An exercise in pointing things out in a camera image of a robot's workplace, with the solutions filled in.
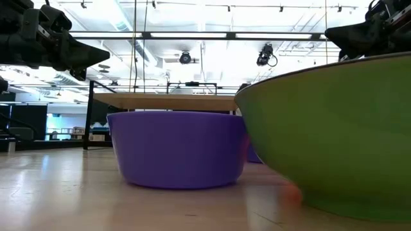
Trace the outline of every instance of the table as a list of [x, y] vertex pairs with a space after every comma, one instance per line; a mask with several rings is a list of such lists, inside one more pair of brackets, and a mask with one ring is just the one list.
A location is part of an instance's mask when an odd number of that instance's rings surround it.
[[122, 109], [221, 110], [235, 111], [234, 96], [97, 93], [94, 98]]

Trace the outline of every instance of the ceiling light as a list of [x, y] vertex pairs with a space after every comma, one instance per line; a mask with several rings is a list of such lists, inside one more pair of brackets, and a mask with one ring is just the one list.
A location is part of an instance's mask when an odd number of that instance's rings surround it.
[[153, 38], [225, 38], [225, 33], [151, 33]]
[[50, 84], [10, 84], [11, 87], [50, 87]]
[[98, 64], [98, 67], [103, 68], [102, 70], [99, 70], [100, 73], [109, 73], [109, 71], [106, 70], [106, 69], [110, 69], [109, 65]]
[[[97, 37], [102, 37], [102, 38], [132, 38], [133, 37], [133, 32], [70, 32], [70, 35], [73, 36], [74, 38], [97, 38]], [[141, 33], [136, 33], [136, 37], [141, 37]]]
[[16, 104], [16, 103], [22, 103], [22, 102], [13, 102], [13, 101], [0, 101], [2, 104]]
[[270, 33], [237, 33], [237, 38], [241, 39], [310, 39], [311, 34], [302, 33], [284, 33], [284, 34], [270, 34]]

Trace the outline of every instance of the ceiling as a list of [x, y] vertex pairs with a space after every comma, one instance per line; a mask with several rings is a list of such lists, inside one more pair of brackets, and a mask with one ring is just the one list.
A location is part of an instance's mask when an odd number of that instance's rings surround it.
[[[44, 4], [44, 1], [34, 2], [35, 8]], [[87, 8], [83, 8], [81, 2], [50, 0], [51, 6], [65, 12], [72, 20], [71, 31], [100, 31], [104, 34], [108, 31], [132, 31], [134, 5], [137, 5], [137, 31], [323, 33], [329, 27], [362, 22], [370, 1], [330, 0], [326, 6], [324, 0], [163, 0], [155, 1], [155, 8], [151, 0], [138, 0], [136, 3], [131, 0], [85, 1]], [[136, 72], [132, 66], [134, 48], [131, 40], [94, 39], [80, 42], [111, 53], [111, 58], [101, 63], [110, 66], [107, 69], [109, 73], [100, 73], [102, 68], [95, 65], [87, 70], [88, 79], [106, 85], [116, 80], [121, 86], [133, 85], [137, 76], [137, 85], [165, 85], [169, 80], [206, 81], [219, 86], [238, 87], [245, 82], [261, 81], [290, 71], [336, 62], [340, 51], [332, 42], [138, 40], [140, 52], [136, 54]], [[271, 43], [278, 59], [274, 68], [256, 65], [258, 53], [266, 43]], [[188, 51], [197, 63], [180, 64], [178, 58], [183, 51]], [[36, 75], [42, 76], [43, 73], [37, 71], [29, 78]], [[36, 78], [36, 84], [39, 83], [37, 80], [44, 82], [40, 77]], [[87, 89], [82, 90], [81, 94], [87, 96]], [[147, 92], [161, 93], [162, 89], [154, 91], [147, 88]], [[227, 90], [230, 94], [235, 92], [235, 89]]]

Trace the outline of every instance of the cable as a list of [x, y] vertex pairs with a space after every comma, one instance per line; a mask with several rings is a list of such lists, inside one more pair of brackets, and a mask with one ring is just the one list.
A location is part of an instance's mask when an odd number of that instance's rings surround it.
[[375, 2], [375, 0], [372, 0], [370, 2], [370, 4], [368, 5], [368, 11], [370, 11], [372, 9], [372, 4]]
[[131, 50], [131, 59], [130, 59], [130, 77], [129, 77], [129, 81], [128, 81], [128, 91], [129, 92], [131, 92], [131, 76], [132, 76], [132, 73], [133, 73], [133, 71], [132, 71], [132, 68], [133, 68], [133, 57], [134, 57], [134, 53], [135, 53], [135, 51], [136, 51], [136, 43], [135, 43], [135, 33], [133, 33], [133, 40], [134, 40], [134, 47], [132, 47], [132, 50]]
[[[148, 9], [148, 0], [146, 0], [146, 15], [144, 17], [144, 32], [146, 32], [146, 27], [147, 27], [147, 9]], [[146, 40], [143, 40], [143, 88], [144, 88], [144, 93], [146, 93]]]
[[278, 64], [278, 59], [275, 55], [272, 55], [272, 57], [275, 58], [275, 64], [274, 65], [270, 65], [269, 63], [267, 63], [267, 65], [269, 65], [270, 67], [275, 67]]
[[2, 131], [4, 131], [4, 133], [6, 133], [9, 136], [13, 137], [17, 141], [30, 142], [30, 141], [34, 141], [35, 138], [38, 137], [38, 133], [37, 133], [36, 129], [34, 127], [32, 127], [32, 125], [30, 125], [30, 124], [27, 124], [27, 123], [22, 122], [20, 120], [9, 118], [9, 117], [3, 115], [2, 113], [0, 113], [0, 119], [4, 119], [7, 122], [14, 122], [14, 123], [17, 123], [17, 124], [21, 124], [21, 125], [23, 125], [27, 128], [30, 128], [31, 130], [33, 130], [33, 138], [32, 139], [23, 139], [23, 138], [20, 138], [19, 136], [15, 135], [15, 134], [13, 134], [6, 126], [0, 127], [0, 129], [2, 129]]
[[[148, 9], [148, 0], [146, 0], [146, 12], [144, 15], [144, 32], [146, 31], [147, 27], [147, 9]], [[134, 33], [137, 31], [137, 0], [134, 0]], [[136, 38], [134, 37], [134, 49], [136, 48]], [[143, 39], [143, 92], [146, 93], [146, 40]], [[134, 52], [134, 62], [135, 62], [135, 69], [136, 69], [136, 76], [134, 78], [134, 93], [136, 93], [136, 83], [137, 83], [137, 58], [136, 52]]]
[[136, 84], [137, 84], [137, 56], [136, 56], [136, 31], [137, 31], [137, 0], [134, 0], [134, 23], [133, 23], [133, 62], [134, 62], [134, 86], [133, 86], [133, 92], [136, 93]]
[[[328, 18], [327, 18], [327, 15], [328, 15], [328, 10], [327, 10], [327, 1], [328, 0], [325, 0], [325, 7], [326, 7], [326, 14], [325, 14], [325, 16], [326, 16], [326, 30], [328, 29]], [[326, 64], [328, 64], [328, 38], [326, 37]]]

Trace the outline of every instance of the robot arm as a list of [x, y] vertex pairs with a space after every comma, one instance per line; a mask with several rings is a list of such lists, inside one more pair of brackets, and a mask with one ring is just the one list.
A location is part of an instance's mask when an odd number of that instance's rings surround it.
[[110, 58], [109, 52], [76, 41], [63, 12], [33, 5], [30, 0], [0, 0], [0, 64], [69, 70], [84, 81], [88, 67]]
[[365, 22], [329, 28], [325, 35], [340, 49], [340, 61], [411, 51], [411, 0], [381, 0]]

